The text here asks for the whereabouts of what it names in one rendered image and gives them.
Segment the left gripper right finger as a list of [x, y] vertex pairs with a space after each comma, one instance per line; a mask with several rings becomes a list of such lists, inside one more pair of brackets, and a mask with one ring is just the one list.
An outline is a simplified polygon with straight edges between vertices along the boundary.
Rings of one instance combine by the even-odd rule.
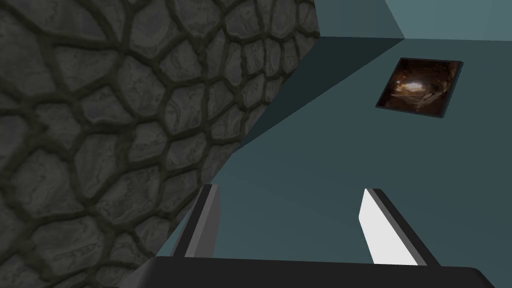
[[358, 220], [374, 264], [440, 265], [383, 190], [364, 190]]

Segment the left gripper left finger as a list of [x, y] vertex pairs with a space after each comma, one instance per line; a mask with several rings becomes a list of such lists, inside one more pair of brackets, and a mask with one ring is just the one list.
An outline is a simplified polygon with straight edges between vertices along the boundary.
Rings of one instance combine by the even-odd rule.
[[219, 187], [216, 184], [203, 185], [171, 255], [175, 258], [212, 258], [220, 218]]

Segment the dark brown framed wall picture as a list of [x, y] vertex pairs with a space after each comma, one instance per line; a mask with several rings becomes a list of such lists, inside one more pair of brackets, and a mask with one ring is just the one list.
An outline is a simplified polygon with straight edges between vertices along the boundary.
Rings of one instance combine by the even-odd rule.
[[375, 106], [442, 119], [464, 62], [401, 57]]

